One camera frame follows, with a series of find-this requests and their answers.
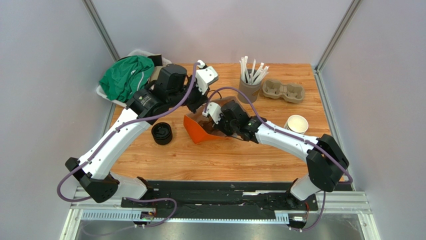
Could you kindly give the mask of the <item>orange paper bag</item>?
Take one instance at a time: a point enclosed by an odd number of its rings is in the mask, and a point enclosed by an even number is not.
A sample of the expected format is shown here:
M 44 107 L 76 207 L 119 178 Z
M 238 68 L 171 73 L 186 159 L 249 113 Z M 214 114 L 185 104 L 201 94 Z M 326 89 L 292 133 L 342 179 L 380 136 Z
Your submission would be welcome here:
M 195 144 L 237 137 L 236 133 L 228 136 L 216 129 L 214 120 L 210 116 L 203 116 L 204 108 L 205 106 L 202 105 L 195 113 L 190 112 L 183 117 L 183 126 Z

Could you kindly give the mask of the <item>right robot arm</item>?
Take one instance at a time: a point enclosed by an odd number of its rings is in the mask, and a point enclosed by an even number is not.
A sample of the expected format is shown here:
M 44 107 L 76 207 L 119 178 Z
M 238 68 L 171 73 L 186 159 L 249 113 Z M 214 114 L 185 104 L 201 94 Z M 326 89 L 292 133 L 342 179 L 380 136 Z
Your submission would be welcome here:
M 268 145 L 290 153 L 307 164 L 308 173 L 295 180 L 287 191 L 290 197 L 304 201 L 319 192 L 333 192 L 349 161 L 336 140 L 294 133 L 273 124 L 258 114 L 250 116 L 235 100 L 223 106 L 209 103 L 204 115 L 210 115 L 215 128 L 227 136 L 237 135 L 243 141 Z

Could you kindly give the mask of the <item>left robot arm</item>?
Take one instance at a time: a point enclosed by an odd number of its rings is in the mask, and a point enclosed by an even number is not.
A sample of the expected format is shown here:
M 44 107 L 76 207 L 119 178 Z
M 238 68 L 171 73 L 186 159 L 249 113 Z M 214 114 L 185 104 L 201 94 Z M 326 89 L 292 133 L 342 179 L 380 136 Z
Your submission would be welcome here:
M 218 78 L 216 70 L 201 60 L 193 65 L 191 75 L 178 64 L 162 67 L 156 79 L 130 97 L 119 118 L 92 149 L 79 158 L 71 157 L 66 161 L 69 173 L 57 186 L 58 196 L 66 199 L 61 194 L 61 186 L 73 176 L 88 196 L 69 198 L 68 202 L 92 199 L 103 203 L 111 197 L 141 199 L 148 191 L 147 182 L 141 177 L 113 173 L 113 165 L 131 143 L 159 118 L 181 106 L 195 112 L 204 105 L 210 85 Z

